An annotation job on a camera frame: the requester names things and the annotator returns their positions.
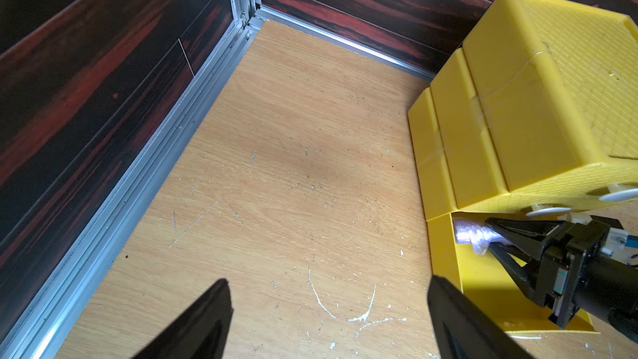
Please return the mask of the yellow bottom drawer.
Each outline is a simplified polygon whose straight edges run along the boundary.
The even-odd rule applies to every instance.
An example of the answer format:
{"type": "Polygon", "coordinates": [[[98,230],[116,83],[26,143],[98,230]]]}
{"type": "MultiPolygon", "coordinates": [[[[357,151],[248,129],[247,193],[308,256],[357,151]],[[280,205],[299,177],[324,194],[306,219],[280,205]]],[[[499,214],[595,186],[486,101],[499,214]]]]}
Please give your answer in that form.
{"type": "Polygon", "coordinates": [[[478,255],[472,245],[456,242],[457,219],[484,221],[488,217],[485,213],[454,213],[426,220],[433,275],[448,279],[507,333],[562,332],[549,320],[551,309],[528,300],[492,254],[478,255]]]}

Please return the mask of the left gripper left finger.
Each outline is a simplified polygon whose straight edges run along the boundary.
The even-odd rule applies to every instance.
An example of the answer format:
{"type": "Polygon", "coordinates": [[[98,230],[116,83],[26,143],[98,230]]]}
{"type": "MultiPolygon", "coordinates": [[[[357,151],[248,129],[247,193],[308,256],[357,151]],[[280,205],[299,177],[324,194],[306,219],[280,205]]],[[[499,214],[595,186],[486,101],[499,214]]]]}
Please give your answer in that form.
{"type": "Polygon", "coordinates": [[[137,358],[221,358],[234,314],[227,279],[217,280],[137,358]]]}

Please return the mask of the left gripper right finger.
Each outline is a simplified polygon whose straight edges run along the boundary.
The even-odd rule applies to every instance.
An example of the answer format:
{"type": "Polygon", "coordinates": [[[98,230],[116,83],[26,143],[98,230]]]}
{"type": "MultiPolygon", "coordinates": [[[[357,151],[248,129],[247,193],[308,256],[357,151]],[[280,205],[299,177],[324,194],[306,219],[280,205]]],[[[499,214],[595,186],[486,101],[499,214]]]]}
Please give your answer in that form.
{"type": "Polygon", "coordinates": [[[448,279],[431,279],[427,302],[442,358],[531,357],[448,279]]]}

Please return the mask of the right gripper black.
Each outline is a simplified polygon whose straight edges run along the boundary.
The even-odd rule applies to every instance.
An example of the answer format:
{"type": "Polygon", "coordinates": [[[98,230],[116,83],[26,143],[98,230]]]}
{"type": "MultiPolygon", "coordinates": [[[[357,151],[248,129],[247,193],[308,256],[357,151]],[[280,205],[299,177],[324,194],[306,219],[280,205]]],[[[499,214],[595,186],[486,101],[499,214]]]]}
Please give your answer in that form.
{"type": "Polygon", "coordinates": [[[623,311],[623,263],[600,253],[609,229],[623,229],[618,220],[490,217],[485,223],[507,241],[491,243],[488,251],[527,299],[552,309],[558,327],[566,328],[581,309],[605,322],[623,311]],[[539,252],[539,261],[524,252],[539,252]]]}

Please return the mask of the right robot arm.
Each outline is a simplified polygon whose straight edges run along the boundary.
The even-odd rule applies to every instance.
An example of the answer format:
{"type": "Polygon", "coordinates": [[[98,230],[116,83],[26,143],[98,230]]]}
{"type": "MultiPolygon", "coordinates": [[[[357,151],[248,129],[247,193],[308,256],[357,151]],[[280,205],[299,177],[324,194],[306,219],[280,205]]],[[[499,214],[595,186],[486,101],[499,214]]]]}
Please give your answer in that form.
{"type": "Polygon", "coordinates": [[[522,294],[548,307],[565,329],[579,310],[637,340],[637,237],[616,219],[518,220],[490,217],[500,239],[488,251],[522,294]]]}

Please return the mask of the purple roll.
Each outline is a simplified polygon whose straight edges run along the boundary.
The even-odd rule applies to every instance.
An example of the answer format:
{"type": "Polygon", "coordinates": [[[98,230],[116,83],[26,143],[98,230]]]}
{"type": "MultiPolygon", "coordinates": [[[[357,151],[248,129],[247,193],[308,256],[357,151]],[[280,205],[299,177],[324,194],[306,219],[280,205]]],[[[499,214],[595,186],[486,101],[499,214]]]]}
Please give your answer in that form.
{"type": "Polygon", "coordinates": [[[505,237],[482,221],[453,218],[453,226],[456,244],[471,245],[474,253],[480,256],[487,254],[490,244],[511,244],[505,237]]]}

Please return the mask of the yellow drawer cabinet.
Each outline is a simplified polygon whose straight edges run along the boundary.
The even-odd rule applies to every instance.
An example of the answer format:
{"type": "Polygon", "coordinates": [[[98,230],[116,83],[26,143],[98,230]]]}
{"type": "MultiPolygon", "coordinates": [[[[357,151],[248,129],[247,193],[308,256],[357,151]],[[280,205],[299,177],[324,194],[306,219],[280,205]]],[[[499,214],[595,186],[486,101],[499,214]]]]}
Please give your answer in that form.
{"type": "Polygon", "coordinates": [[[408,118],[429,220],[636,199],[637,26],[568,0],[494,0],[408,118]]]}

